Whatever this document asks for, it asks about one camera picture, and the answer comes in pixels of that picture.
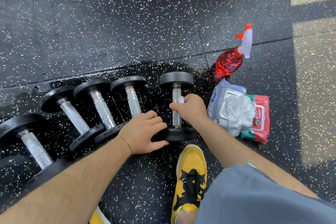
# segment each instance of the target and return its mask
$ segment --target hand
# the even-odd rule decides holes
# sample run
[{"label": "hand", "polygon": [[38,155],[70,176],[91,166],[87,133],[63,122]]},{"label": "hand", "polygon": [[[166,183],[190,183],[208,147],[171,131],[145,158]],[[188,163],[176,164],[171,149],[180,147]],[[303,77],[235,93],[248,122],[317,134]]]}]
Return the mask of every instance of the hand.
[{"label": "hand", "polygon": [[203,99],[198,95],[189,94],[184,97],[184,104],[171,103],[169,107],[179,113],[183,120],[193,125],[196,118],[207,117]]},{"label": "hand", "polygon": [[131,154],[149,153],[167,145],[167,141],[152,142],[153,135],[166,128],[156,112],[140,113],[131,119],[119,132],[119,137],[128,144]]}]

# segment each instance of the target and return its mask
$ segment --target gray shorts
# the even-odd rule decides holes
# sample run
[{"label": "gray shorts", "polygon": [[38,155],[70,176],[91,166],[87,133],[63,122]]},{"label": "gray shorts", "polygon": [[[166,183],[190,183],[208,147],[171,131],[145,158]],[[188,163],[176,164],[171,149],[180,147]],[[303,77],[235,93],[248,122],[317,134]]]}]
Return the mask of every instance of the gray shorts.
[{"label": "gray shorts", "polygon": [[336,224],[336,205],[301,195],[260,170],[224,169],[204,194],[195,224]]}]

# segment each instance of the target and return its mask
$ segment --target spray nozzle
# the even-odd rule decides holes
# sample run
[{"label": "spray nozzle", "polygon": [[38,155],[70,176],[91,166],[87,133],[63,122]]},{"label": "spray nozzle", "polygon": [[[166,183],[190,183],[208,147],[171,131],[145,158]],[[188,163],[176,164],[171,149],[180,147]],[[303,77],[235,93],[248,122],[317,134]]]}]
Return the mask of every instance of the spray nozzle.
[{"label": "spray nozzle", "polygon": [[248,59],[250,58],[250,52],[252,47],[252,25],[246,24],[245,31],[241,34],[234,35],[236,38],[241,39],[241,46],[236,48],[236,52],[240,55],[245,55]]}]

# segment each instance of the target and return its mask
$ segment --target red wipes package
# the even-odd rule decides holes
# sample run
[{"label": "red wipes package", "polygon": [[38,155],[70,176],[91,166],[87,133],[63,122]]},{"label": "red wipes package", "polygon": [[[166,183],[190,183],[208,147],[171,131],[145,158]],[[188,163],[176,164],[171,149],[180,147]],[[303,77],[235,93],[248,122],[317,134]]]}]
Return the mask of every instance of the red wipes package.
[{"label": "red wipes package", "polygon": [[268,96],[248,95],[251,101],[257,104],[253,125],[249,130],[240,132],[241,138],[251,139],[263,144],[267,143],[270,134],[270,112],[268,106]]}]

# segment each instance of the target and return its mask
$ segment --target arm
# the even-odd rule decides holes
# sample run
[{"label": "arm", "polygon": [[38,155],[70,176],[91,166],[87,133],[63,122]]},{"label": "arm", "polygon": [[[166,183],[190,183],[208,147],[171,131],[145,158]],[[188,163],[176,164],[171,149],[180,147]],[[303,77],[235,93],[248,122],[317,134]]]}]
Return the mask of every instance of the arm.
[{"label": "arm", "polygon": [[115,139],[0,215],[0,223],[87,224],[112,178],[131,154],[149,153],[168,144],[151,142],[152,136],[166,127],[154,111],[137,115]]},{"label": "arm", "polygon": [[256,168],[263,171],[276,183],[303,195],[318,198],[300,181],[243,145],[210,120],[207,117],[204,102],[199,96],[189,94],[184,98],[184,101],[184,104],[171,103],[170,108],[176,110],[198,131],[224,168],[232,167],[236,163],[245,165],[247,160],[251,160]]}]

